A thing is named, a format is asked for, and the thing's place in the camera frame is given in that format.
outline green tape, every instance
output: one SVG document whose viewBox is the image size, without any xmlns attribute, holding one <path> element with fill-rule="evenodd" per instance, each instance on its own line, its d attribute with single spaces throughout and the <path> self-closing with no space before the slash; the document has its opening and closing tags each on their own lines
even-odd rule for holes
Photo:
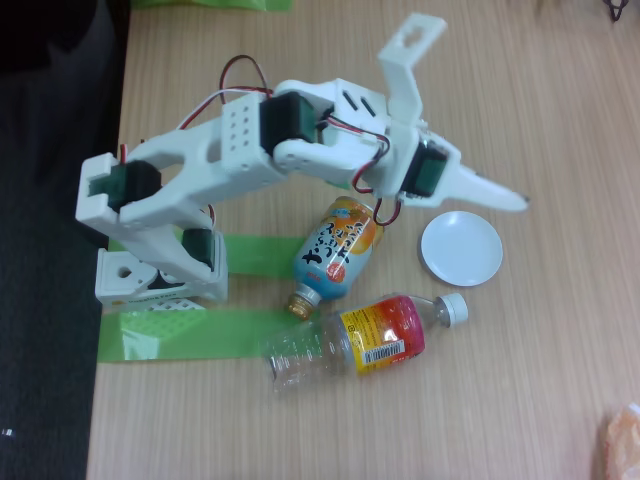
<svg viewBox="0 0 640 480">
<path fill-rule="evenodd" d="M 133 0 L 133 8 L 160 5 L 202 5 L 216 8 L 249 8 L 252 10 L 285 11 L 291 8 L 293 0 Z"/>
<path fill-rule="evenodd" d="M 344 182 L 344 183 L 327 182 L 327 183 L 332 187 L 338 187 L 338 188 L 341 188 L 342 190 L 351 190 L 351 184 L 349 182 Z"/>
<path fill-rule="evenodd" d="M 293 258 L 304 243 L 303 237 L 261 237 L 225 235 L 229 273 L 271 278 L 293 278 Z M 110 252 L 125 249 L 109 240 Z"/>
<path fill-rule="evenodd" d="M 102 317 L 98 362 L 258 357 L 260 340 L 298 324 L 285 310 L 110 314 Z"/>
<path fill-rule="evenodd" d="M 304 243 L 255 235 L 224 240 L 229 273 L 271 278 L 293 277 L 293 258 Z M 110 240 L 109 251 L 124 248 Z M 102 317 L 98 362 L 256 357 L 260 339 L 298 323 L 284 309 L 114 313 Z"/>
</svg>

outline robotic arm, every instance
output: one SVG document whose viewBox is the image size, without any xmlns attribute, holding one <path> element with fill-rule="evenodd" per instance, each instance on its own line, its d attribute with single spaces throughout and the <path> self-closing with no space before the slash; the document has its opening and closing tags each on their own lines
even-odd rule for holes
<svg viewBox="0 0 640 480">
<path fill-rule="evenodd" d="M 125 165 L 111 154 L 86 160 L 76 217 L 128 250 L 100 251 L 97 297 L 115 307 L 196 295 L 226 300 L 224 240 L 200 207 L 273 185 L 293 171 L 345 183 L 369 166 L 362 178 L 377 198 L 419 207 L 459 198 L 525 210 L 525 197 L 461 165 L 460 152 L 420 120 L 413 66 L 445 29 L 442 19 L 413 14 L 380 52 L 388 103 L 341 79 L 288 80 L 272 98 L 249 93 L 227 103 L 219 118 L 142 143 Z M 355 131 L 334 123 L 320 129 L 328 115 Z M 389 151 L 372 163 L 380 137 Z M 159 170 L 173 164 L 182 170 L 160 186 Z M 183 229 L 182 241 L 174 226 Z"/>
</svg>

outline empty plastic bottle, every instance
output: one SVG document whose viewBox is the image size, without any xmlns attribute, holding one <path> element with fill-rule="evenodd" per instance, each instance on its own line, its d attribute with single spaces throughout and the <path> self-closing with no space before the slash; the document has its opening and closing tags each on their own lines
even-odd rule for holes
<svg viewBox="0 0 640 480">
<path fill-rule="evenodd" d="M 430 301 L 393 294 L 375 302 L 311 320 L 267 339 L 262 351 L 276 391 L 364 374 L 415 357 L 434 326 L 465 322 L 458 293 Z"/>
</svg>

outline white 3d-printed robot arm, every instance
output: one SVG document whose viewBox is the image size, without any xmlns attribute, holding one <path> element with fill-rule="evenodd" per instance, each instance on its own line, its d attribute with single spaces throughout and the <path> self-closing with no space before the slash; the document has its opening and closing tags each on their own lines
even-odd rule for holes
<svg viewBox="0 0 640 480">
<path fill-rule="evenodd" d="M 378 59 L 390 91 L 388 103 L 384 95 L 341 79 L 319 85 L 288 80 L 278 85 L 274 100 L 302 97 L 299 102 L 312 112 L 307 123 L 313 139 L 288 137 L 266 148 L 261 129 L 268 125 L 261 124 L 264 96 L 250 93 L 224 105 L 220 118 L 139 145 L 128 155 L 127 165 L 144 162 L 159 170 L 181 164 L 182 170 L 153 194 L 125 202 L 119 213 L 109 207 L 107 193 L 91 189 L 92 182 L 110 175 L 116 159 L 105 154 L 86 160 L 76 216 L 128 250 L 101 252 L 98 298 L 107 305 L 143 305 L 157 298 L 192 295 L 225 300 L 224 241 L 200 208 L 274 185 L 290 172 L 335 184 L 351 182 L 379 151 L 380 140 L 331 124 L 316 130 L 329 114 L 360 131 L 388 138 L 389 151 L 363 175 L 378 198 L 436 207 L 453 197 L 497 209 L 525 210 L 525 197 L 461 165 L 460 152 L 420 120 L 422 102 L 412 69 L 445 29 L 442 19 L 413 14 L 382 49 Z M 211 231 L 215 265 L 193 258 L 176 239 L 174 226 Z M 123 271 L 133 276 L 112 278 L 114 272 Z M 158 279 L 164 281 L 160 289 Z"/>
</svg>

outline screw hole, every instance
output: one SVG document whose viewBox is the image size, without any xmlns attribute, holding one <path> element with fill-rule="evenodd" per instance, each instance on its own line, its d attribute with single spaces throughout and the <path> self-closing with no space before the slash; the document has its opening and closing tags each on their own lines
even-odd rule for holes
<svg viewBox="0 0 640 480">
<path fill-rule="evenodd" d="M 404 48 L 411 48 L 422 39 L 422 28 L 414 28 L 402 39 Z"/>
</svg>

